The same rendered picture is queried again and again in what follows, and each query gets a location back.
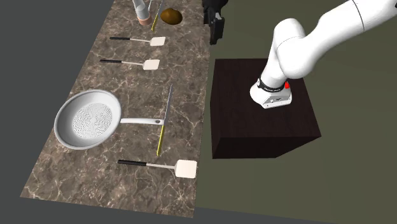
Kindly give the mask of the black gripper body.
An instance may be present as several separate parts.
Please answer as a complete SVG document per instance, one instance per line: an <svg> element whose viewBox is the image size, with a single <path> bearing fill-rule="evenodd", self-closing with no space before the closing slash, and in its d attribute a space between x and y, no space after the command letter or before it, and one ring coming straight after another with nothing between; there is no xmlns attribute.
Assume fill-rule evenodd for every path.
<svg viewBox="0 0 397 224"><path fill-rule="evenodd" d="M212 9L215 13L220 13L222 7L224 7L229 0L202 0L203 11L206 12L208 9Z"/></svg>

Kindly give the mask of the brown round fruit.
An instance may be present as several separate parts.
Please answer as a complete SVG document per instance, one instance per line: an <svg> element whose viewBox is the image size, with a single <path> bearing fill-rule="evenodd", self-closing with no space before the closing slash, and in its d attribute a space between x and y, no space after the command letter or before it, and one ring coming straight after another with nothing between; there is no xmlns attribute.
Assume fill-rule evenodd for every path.
<svg viewBox="0 0 397 224"><path fill-rule="evenodd" d="M165 9L161 14L160 18L169 25L178 25L183 20L182 14L173 8Z"/></svg>

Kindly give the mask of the grey vessel pink base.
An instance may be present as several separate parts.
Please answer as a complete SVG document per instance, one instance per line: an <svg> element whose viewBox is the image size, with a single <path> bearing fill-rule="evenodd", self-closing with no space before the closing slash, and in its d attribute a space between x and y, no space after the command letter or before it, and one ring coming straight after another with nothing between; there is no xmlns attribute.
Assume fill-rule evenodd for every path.
<svg viewBox="0 0 397 224"><path fill-rule="evenodd" d="M150 13L150 7L152 0L149 0L148 4L144 0L132 0L137 19L141 25L150 25L152 17Z"/></svg>

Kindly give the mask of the dark robot stand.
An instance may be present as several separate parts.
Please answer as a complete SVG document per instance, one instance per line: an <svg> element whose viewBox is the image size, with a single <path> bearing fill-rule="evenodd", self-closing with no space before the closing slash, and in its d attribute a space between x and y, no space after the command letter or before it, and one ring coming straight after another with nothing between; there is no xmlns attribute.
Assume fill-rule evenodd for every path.
<svg viewBox="0 0 397 224"><path fill-rule="evenodd" d="M321 132L303 79L289 80L292 102L264 109L249 90L266 59L217 59L211 90L212 157L276 158Z"/></svg>

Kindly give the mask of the silver frying pan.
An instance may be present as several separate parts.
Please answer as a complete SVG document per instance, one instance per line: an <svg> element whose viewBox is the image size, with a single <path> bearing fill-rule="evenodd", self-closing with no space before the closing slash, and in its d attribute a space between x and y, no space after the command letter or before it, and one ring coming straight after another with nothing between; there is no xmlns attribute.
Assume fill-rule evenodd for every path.
<svg viewBox="0 0 397 224"><path fill-rule="evenodd" d="M87 150L102 144L121 123L163 125L163 119L122 118L122 107L111 92L87 90L67 100L53 126L57 140L73 150Z"/></svg>

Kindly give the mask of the yellow handled knife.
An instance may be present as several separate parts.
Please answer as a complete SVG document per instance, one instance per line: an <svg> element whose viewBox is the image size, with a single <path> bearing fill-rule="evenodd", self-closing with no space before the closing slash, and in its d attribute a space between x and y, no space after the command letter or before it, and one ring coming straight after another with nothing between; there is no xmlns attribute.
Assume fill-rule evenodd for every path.
<svg viewBox="0 0 397 224"><path fill-rule="evenodd" d="M158 148L157 148L157 152L156 152L156 155L158 157L161 154L162 144L163 144L163 141L164 141L165 125L167 124L167 120L168 120L168 117L169 117L169 110L171 108L170 104L171 104L171 99L172 99L172 91L173 91L173 84L170 85L169 94L168 94L168 98L167 98L167 105L166 105L166 109L165 109L164 124L162 125L161 131L160 131L160 137L159 137L159 141L158 141Z"/></svg>
<svg viewBox="0 0 397 224"><path fill-rule="evenodd" d="M163 10L163 6L164 6L164 0L161 0L161 1L160 1L160 4L158 5L157 14L156 14L155 19L154 19L154 21L153 21L153 24L152 24L152 26L151 26L151 31L152 31L152 32L155 32L155 29L156 29L158 20L160 19L160 14L161 14L161 12L162 12L162 10Z"/></svg>

